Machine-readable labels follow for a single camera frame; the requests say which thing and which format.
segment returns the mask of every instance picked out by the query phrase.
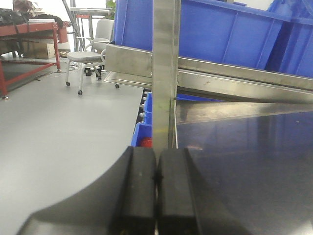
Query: black bag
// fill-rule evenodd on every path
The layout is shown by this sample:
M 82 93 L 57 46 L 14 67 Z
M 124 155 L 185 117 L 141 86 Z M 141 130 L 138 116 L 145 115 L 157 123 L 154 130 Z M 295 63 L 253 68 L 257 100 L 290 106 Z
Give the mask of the black bag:
M 28 24 L 28 18 L 25 17 L 26 15 L 22 15 L 22 13 L 17 11 L 12 11 L 11 9 L 5 9 L 0 8 L 0 26 L 5 25 L 14 25 L 18 42 L 17 42 L 17 51 L 19 56 L 25 53 L 24 47 L 22 44 L 22 38 L 19 33 L 19 29 L 16 25 L 27 23 L 27 31 L 29 31 L 29 24 Z
M 27 19 L 20 12 L 0 8 L 0 26 L 26 23 Z

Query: white office chair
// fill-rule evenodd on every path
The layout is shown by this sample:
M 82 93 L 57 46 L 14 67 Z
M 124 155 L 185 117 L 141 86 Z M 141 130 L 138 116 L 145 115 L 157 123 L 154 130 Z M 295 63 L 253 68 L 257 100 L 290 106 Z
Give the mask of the white office chair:
M 83 77 L 85 68 L 93 67 L 94 71 L 98 75 L 98 79 L 101 80 L 101 74 L 99 74 L 96 66 L 105 65 L 105 49 L 107 43 L 112 39 L 113 34 L 113 20 L 99 20 L 97 23 L 96 36 L 90 44 L 85 46 L 84 51 L 76 51 L 67 54 L 67 58 L 69 62 L 67 64 L 67 77 L 66 77 L 66 85 L 70 86 L 70 82 L 68 81 L 68 73 L 70 63 L 79 62 L 83 63 L 81 76 L 79 80 L 79 91 L 78 94 L 83 94 Z M 93 47 L 97 52 L 87 51 L 87 48 Z

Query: blue storage crate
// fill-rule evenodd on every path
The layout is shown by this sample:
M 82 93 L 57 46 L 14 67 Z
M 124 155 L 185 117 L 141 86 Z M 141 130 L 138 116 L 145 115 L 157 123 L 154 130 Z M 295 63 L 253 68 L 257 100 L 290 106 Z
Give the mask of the blue storage crate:
M 152 50 L 152 0 L 119 0 L 115 43 Z M 290 18 L 216 0 L 182 0 L 179 54 L 264 69 Z
M 152 126 L 144 123 L 137 123 L 132 139 L 131 146 L 140 146 L 140 142 L 145 137 L 152 137 Z
M 274 0 L 268 11 L 295 18 L 313 18 L 312 0 Z
M 313 19 L 293 19 L 283 26 L 266 69 L 313 77 L 312 64 Z
M 187 94 L 177 94 L 177 100 L 221 102 L 221 100 L 217 99 L 203 98 Z M 147 94 L 147 99 L 144 104 L 144 112 L 145 112 L 144 123 L 152 124 L 152 93 Z

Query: stainless steel table surface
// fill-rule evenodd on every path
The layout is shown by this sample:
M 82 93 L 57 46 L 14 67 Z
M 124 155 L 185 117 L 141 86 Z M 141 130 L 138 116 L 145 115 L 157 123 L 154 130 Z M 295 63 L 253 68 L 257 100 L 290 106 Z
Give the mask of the stainless steel table surface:
M 247 231 L 313 235 L 312 105 L 180 101 L 177 130 Z

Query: cardboard box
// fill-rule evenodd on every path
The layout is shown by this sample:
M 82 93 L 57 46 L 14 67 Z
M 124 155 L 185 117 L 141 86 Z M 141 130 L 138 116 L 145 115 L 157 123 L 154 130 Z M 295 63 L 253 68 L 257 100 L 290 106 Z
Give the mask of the cardboard box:
M 55 57 L 54 44 L 23 42 L 23 47 L 24 58 L 51 59 Z

